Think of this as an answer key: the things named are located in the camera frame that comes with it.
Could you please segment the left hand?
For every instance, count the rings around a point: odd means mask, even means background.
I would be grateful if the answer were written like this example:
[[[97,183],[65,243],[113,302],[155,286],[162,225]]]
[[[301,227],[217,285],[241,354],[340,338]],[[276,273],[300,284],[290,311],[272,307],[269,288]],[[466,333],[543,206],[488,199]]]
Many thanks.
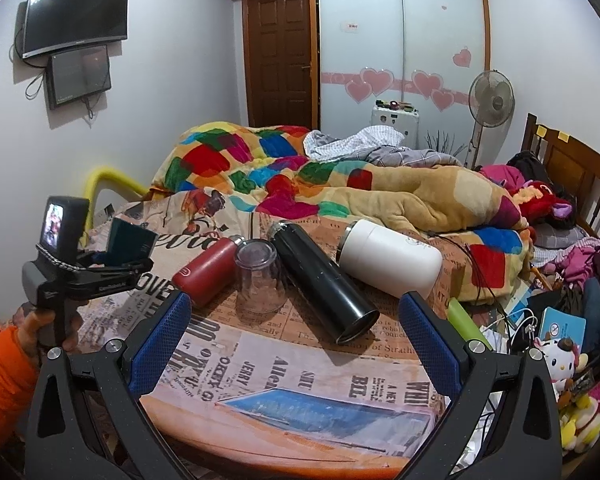
[[[16,341],[20,345],[20,349],[29,360],[33,367],[38,367],[38,336],[40,331],[47,325],[53,325],[55,313],[52,311],[31,311],[18,325],[15,331]],[[83,324],[83,318],[79,313],[73,315],[71,319],[71,330],[69,336],[61,345],[67,352],[73,352],[78,345],[78,331]]]

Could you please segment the orange sleeve forearm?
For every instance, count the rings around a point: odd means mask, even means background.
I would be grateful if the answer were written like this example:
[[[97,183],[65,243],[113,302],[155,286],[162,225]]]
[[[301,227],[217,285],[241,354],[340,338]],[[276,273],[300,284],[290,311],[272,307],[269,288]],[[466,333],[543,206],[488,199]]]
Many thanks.
[[[38,380],[35,336],[24,326],[0,333],[0,449],[12,436],[18,420],[30,405]]]

